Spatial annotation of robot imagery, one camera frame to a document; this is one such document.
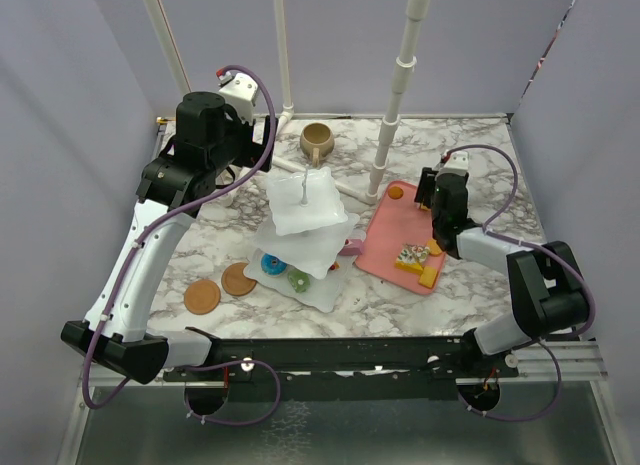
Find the white tiered serving stand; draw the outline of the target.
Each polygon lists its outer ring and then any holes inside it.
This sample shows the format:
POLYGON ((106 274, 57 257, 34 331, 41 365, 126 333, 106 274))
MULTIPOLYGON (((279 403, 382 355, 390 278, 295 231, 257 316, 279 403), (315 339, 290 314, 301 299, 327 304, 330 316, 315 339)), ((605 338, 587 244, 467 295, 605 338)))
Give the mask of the white tiered serving stand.
POLYGON ((244 274, 260 285, 277 291, 303 305, 329 313, 346 283, 356 256, 341 256, 347 239, 366 238, 357 228, 360 216, 346 211, 332 176, 323 167, 268 178, 266 195, 269 211, 254 237, 254 251, 244 274), (260 266, 264 254, 273 255, 288 267, 279 276, 268 276, 260 266), (340 269, 329 272, 338 262, 340 269), (298 269, 309 275, 311 286, 295 293, 287 274, 298 269))

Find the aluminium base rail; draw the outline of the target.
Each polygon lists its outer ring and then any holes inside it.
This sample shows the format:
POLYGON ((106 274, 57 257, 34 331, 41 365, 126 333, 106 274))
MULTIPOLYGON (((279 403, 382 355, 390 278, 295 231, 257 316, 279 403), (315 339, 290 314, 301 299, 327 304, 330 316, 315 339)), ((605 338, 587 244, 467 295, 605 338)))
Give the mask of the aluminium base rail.
POLYGON ((161 382, 213 387, 251 382, 270 371, 282 380, 388 376, 464 385, 484 380, 599 381, 607 376, 593 341, 553 341, 486 357, 465 352, 458 337, 229 339, 214 342, 204 365, 161 366, 142 360, 123 367, 94 364, 89 383, 125 380, 136 385, 161 382))

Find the orange cookie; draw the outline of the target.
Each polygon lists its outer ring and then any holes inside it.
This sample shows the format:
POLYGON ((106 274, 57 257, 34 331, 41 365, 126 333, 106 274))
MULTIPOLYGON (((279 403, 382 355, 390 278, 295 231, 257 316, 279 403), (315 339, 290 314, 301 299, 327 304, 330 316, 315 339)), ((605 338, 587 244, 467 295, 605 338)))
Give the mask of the orange cookie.
POLYGON ((398 186, 392 186, 388 190, 388 196, 393 200, 398 200, 404 195, 404 190, 398 186))

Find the white pvc frame right pole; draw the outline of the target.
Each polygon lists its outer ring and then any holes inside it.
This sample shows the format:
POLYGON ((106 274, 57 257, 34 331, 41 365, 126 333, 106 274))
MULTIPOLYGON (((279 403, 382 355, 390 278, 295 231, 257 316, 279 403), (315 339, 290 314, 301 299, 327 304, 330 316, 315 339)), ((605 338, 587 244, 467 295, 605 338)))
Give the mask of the white pvc frame right pole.
POLYGON ((404 31, 392 74, 391 95, 381 120, 376 154, 369 173, 369 183, 363 194, 362 202, 365 204, 374 204, 378 200, 378 190, 386 171, 389 149, 400 123, 400 106, 403 95, 408 89, 417 63, 416 50, 422 22, 427 16, 431 1, 407 1, 404 31))

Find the white pvc frame middle pole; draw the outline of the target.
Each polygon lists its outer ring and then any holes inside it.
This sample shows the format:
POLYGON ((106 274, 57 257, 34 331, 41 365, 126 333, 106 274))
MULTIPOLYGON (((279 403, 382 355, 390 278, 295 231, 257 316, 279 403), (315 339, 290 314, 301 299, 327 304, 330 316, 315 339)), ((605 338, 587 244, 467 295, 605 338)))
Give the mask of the white pvc frame middle pole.
MULTIPOLYGON (((294 104, 290 83, 284 0, 273 0, 273 6, 276 24, 277 52, 279 59, 281 90, 283 97, 282 112, 279 117, 278 128, 276 132, 276 136, 279 136, 280 133, 284 131, 289 122, 294 118, 294 104)), ((279 158, 275 155, 273 158, 273 165, 289 172, 300 172, 303 170, 301 165, 283 158, 279 158)), ((350 195, 352 197, 355 197, 359 193, 355 189, 352 189, 346 184, 339 181, 336 182, 336 187, 341 193, 350 195)))

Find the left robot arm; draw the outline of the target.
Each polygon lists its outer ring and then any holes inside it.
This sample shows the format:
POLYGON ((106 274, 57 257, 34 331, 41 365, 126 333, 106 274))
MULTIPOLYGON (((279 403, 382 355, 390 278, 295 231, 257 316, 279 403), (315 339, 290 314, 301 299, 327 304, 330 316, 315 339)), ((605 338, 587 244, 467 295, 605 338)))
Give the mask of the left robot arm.
POLYGON ((190 92, 175 112, 175 132, 142 172, 132 222, 114 268, 81 320, 68 321, 61 339, 84 357, 82 378, 93 364, 127 380, 147 384, 163 369, 186 366, 206 380, 220 370, 221 356, 199 331, 148 328, 151 305, 167 265, 201 207, 242 184, 219 187, 232 167, 249 174, 268 171, 278 119, 268 113, 261 142, 253 139, 257 98, 251 84, 234 91, 190 92))

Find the beige ceramic cup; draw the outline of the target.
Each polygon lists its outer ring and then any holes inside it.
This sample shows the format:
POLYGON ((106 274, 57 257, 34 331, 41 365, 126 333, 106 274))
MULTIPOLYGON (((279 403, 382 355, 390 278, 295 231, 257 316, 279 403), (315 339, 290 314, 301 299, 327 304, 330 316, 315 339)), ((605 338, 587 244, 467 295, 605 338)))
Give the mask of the beige ceramic cup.
POLYGON ((335 146, 335 139, 329 126, 323 123, 306 125, 300 135, 300 149, 310 160, 314 168, 319 168, 321 162, 330 155, 335 146))

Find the pink serving tray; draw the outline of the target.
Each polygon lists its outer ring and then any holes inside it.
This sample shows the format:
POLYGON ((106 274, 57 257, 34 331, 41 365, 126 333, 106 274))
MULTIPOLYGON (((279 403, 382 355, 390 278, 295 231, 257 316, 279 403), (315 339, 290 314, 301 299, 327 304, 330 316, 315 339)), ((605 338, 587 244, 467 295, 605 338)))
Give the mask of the pink serving tray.
POLYGON ((446 254, 429 255, 425 266, 439 269, 435 287, 422 287, 418 281, 420 275, 396 269, 394 262, 404 244, 426 245, 433 238, 432 219, 429 209, 414 202, 417 187, 405 181, 393 181, 389 184, 376 211, 366 229, 366 239, 362 254, 355 265, 362 271, 386 280, 418 295, 431 294, 438 282, 446 254), (404 195, 398 200, 388 196, 392 186, 401 187, 404 195))

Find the white pvc frame pole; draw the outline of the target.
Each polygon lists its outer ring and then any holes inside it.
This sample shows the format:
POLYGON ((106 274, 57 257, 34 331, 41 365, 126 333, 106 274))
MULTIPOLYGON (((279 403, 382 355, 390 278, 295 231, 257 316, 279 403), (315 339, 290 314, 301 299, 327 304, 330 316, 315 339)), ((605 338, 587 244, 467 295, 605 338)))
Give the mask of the white pvc frame pole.
POLYGON ((422 22, 427 16, 431 1, 407 1, 404 31, 392 74, 391 95, 381 120, 376 154, 369 173, 369 183, 363 194, 362 202, 365 204, 374 204, 378 200, 378 190, 386 171, 389 149, 400 123, 400 106, 403 95, 408 89, 417 63, 416 50, 422 22))
POLYGON ((176 86, 181 95, 186 95, 191 92, 191 85, 162 0, 143 0, 143 3, 176 86))
MULTIPOLYGON (((278 128, 276 132, 276 136, 279 136, 280 133, 284 131, 289 122, 294 118, 294 104, 290 83, 284 0, 273 0, 273 6, 276 24, 277 52, 279 59, 281 90, 283 97, 282 112, 279 117, 278 128)), ((301 165, 283 158, 279 158, 275 155, 273 158, 273 165, 289 172, 300 172, 303 170, 301 165)), ((336 182, 336 187, 341 193, 350 195, 352 197, 355 197, 359 193, 355 189, 352 189, 346 184, 339 181, 336 182)))

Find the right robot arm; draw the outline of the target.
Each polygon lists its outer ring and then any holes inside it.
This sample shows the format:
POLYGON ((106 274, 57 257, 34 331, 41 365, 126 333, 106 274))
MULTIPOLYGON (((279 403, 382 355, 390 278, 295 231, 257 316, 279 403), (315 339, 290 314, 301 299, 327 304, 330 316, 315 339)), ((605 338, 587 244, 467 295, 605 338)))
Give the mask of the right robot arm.
POLYGON ((485 231, 469 217, 468 174, 422 169, 415 202, 431 212, 432 236, 448 256, 508 279, 511 310, 463 335, 461 368, 481 376, 500 354, 594 319, 593 296, 571 248, 524 243, 485 231))

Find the blue frosted donut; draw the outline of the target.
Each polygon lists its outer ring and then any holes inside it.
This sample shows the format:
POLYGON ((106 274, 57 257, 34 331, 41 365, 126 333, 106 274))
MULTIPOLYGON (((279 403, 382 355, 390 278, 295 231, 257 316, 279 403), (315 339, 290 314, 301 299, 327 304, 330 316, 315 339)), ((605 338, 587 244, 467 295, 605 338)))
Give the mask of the blue frosted donut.
POLYGON ((260 261, 261 270, 268 276, 279 276, 283 274, 288 265, 280 260, 279 258, 270 255, 264 254, 260 261))

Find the wooden coaster near stand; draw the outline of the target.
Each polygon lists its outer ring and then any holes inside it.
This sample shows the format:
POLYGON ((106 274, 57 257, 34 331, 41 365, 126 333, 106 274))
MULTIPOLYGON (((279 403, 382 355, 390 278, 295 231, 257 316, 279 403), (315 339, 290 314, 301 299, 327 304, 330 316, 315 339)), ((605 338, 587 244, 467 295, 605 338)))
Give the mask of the wooden coaster near stand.
POLYGON ((246 262, 236 262, 224 270, 221 276, 221 285, 229 295, 240 297, 254 290, 257 281, 245 276, 246 266, 246 262))

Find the yellow round biscuit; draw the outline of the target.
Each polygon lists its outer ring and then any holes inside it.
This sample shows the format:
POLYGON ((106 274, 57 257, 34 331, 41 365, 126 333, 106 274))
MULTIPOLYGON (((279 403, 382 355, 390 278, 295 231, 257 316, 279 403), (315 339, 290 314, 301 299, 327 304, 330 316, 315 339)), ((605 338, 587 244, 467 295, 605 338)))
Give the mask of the yellow round biscuit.
POLYGON ((443 250, 434 238, 431 238, 427 241, 426 248, 429 250, 429 254, 432 256, 437 257, 443 254, 443 250))

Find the pink cake slice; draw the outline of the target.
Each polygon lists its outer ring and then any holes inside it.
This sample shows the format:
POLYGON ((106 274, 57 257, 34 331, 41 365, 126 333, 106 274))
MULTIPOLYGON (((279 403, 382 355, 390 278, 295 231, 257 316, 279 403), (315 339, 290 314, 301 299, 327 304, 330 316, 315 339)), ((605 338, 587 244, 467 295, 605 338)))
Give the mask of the pink cake slice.
POLYGON ((341 256, 358 256, 363 251, 363 241, 360 239, 347 239, 340 251, 341 256))

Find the sprinkled cake slice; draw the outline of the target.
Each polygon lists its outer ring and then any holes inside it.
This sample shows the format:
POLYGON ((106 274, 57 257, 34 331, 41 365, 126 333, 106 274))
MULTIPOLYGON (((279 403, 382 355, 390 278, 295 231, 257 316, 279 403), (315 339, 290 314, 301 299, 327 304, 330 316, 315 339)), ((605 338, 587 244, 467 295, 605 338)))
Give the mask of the sprinkled cake slice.
POLYGON ((404 272, 421 275, 430 249, 426 245, 404 244, 395 259, 394 267, 404 272))

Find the white pvc frame left pole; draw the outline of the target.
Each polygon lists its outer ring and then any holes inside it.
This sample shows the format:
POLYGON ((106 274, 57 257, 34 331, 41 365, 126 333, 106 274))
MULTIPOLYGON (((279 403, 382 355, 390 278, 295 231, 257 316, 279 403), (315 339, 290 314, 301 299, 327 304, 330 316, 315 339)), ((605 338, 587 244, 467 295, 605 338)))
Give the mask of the white pvc frame left pole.
POLYGON ((176 86, 181 95, 186 95, 191 92, 191 85, 162 0, 143 0, 143 3, 176 86))

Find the wooden coaster near edge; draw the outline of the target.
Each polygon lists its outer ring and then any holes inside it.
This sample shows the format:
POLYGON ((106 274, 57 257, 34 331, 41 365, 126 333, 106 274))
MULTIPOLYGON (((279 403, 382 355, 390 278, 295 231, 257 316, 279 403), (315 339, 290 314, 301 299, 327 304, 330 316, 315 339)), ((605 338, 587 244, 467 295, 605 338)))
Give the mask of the wooden coaster near edge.
POLYGON ((192 314, 205 315, 212 312, 220 303, 219 286, 208 279, 191 283, 184 292, 184 306, 192 314))

